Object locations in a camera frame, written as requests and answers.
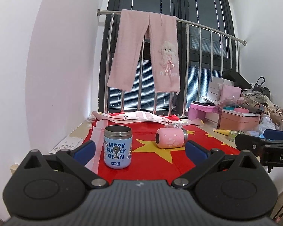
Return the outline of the black bag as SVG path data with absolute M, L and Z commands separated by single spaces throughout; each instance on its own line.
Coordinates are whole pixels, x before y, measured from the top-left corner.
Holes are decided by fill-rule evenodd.
M 258 91 L 267 96 L 268 98 L 271 97 L 270 90 L 267 87 L 263 87 L 263 84 L 266 81 L 265 77 L 263 76 L 259 77 L 256 83 L 251 84 L 242 75 L 240 75 L 233 68 L 231 68 L 224 71 L 221 77 L 223 79 L 234 82 L 234 86 L 240 87 L 243 90 L 249 90 L 253 87 L 254 91 Z

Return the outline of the pink white folded cloth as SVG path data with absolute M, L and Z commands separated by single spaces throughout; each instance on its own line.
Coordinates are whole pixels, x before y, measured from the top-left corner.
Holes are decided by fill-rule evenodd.
M 93 111 L 92 115 L 98 120 L 108 120 L 117 124 L 131 124 L 137 122 L 155 122 L 159 124 L 181 124 L 181 125 L 196 125 L 204 126 L 205 123 L 196 118 L 194 120 L 189 120 L 184 117 L 178 117 L 176 115 L 171 116 L 161 116 L 155 115 L 147 111 L 135 111 L 135 112 L 118 112 L 118 113 L 103 113 L 98 111 Z

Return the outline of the blue cartoon steel cup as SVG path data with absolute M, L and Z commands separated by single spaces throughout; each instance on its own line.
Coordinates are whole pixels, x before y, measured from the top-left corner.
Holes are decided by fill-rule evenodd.
M 113 169 L 131 164 L 132 129 L 125 125 L 108 125 L 104 130 L 104 162 Z

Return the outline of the sticker sheet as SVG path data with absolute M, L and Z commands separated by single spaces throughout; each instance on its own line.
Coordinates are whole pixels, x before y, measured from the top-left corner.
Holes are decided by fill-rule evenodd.
M 50 150 L 50 154 L 55 154 L 62 149 L 74 150 L 83 143 L 83 139 L 80 137 L 65 137 L 60 143 L 58 143 L 53 149 Z

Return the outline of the pink fleece pants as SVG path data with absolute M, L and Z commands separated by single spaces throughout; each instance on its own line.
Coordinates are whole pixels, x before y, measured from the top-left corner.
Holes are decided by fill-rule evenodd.
M 123 9 L 107 86 L 131 92 L 142 46 L 150 60 L 154 91 L 180 92 L 177 18 Z

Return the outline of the pink steel cup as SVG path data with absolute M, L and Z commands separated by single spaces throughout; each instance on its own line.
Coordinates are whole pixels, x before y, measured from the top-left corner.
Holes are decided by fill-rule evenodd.
M 183 147 L 187 140 L 188 133 L 183 128 L 160 128 L 155 135 L 155 143 L 161 149 Z

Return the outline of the red flag cloth yellow stars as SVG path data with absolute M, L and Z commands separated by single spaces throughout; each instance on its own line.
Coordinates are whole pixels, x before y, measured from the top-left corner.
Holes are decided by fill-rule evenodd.
M 98 145 L 96 138 L 103 142 L 104 127 L 95 120 L 86 136 L 86 141 L 92 140 Z M 109 183 L 114 180 L 166 180 L 169 184 L 195 167 L 195 164 L 186 156 L 185 147 L 171 149 L 158 148 L 155 143 L 156 131 L 164 125 L 155 122 L 138 122 L 127 125 L 132 129 L 132 160 L 127 168 L 113 169 L 104 162 L 104 148 L 97 148 L 93 159 L 85 167 L 98 174 Z M 192 140 L 207 150 L 218 148 L 228 155 L 238 155 L 240 152 L 224 143 L 195 125 L 186 125 L 188 140 Z

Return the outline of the patterned cloth pile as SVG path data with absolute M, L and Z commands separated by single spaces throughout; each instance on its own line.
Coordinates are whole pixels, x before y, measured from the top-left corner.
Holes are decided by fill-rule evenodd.
M 262 114 L 267 114 L 274 124 L 279 125 L 280 121 L 283 120 L 283 109 L 273 104 L 265 94 L 251 88 L 242 91 L 241 95 L 244 98 L 244 105 L 260 109 Z

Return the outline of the steel window railing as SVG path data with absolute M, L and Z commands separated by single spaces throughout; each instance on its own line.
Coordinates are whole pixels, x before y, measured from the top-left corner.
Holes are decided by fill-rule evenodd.
M 105 84 L 108 82 L 112 56 L 113 52 L 112 48 L 112 34 L 113 31 L 116 30 L 114 26 L 115 17 L 119 16 L 121 11 L 113 11 L 113 10 L 97 10 L 97 16 L 101 15 L 109 15 L 109 27 L 107 29 L 107 50 L 105 56 Z M 214 69 L 214 59 L 220 58 L 220 73 L 224 72 L 224 56 L 223 56 L 223 46 L 228 46 L 227 52 L 229 53 L 228 59 L 230 62 L 230 66 L 233 66 L 233 53 L 235 53 L 236 57 L 236 72 L 240 72 L 240 45 L 246 46 L 247 41 L 239 39 L 235 36 L 227 34 L 225 32 L 213 29 L 212 27 L 208 27 L 202 24 L 198 24 L 195 22 L 187 21 L 184 19 L 177 19 L 177 22 L 181 25 L 179 28 L 182 33 L 186 34 L 185 45 L 183 45 L 183 51 L 186 52 L 185 56 L 185 90 L 183 91 L 183 101 L 182 101 L 182 110 L 178 111 L 180 116 L 185 116 L 186 113 L 186 105 L 188 103 L 188 76 L 189 76 L 189 62 L 197 61 L 198 66 L 198 82 L 197 82 L 197 92 L 196 99 L 199 100 L 200 90 L 201 90 L 201 74 L 202 74 L 202 56 L 203 56 L 203 43 L 202 43 L 202 31 L 208 31 L 210 33 L 210 77 L 213 77 L 213 69 Z M 220 47 L 220 55 L 214 55 L 213 49 L 213 35 L 216 34 L 219 37 L 219 47 Z

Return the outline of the pink storage box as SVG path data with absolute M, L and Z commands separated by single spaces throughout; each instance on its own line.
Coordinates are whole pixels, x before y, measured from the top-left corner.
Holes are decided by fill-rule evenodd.
M 191 103 L 188 109 L 187 117 L 189 120 L 204 119 L 206 113 L 218 112 L 216 106 L 205 106 Z

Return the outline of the white stacked boxes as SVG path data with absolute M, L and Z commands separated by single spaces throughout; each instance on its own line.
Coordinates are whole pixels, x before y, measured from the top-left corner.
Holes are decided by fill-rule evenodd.
M 223 78 L 213 77 L 209 82 L 207 97 L 214 101 L 219 101 L 223 85 L 234 86 L 234 82 Z

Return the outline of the pink lidded box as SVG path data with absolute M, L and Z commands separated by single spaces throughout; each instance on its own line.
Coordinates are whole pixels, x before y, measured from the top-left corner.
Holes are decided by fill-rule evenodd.
M 251 131 L 260 122 L 260 115 L 222 110 L 219 129 L 231 131 Z

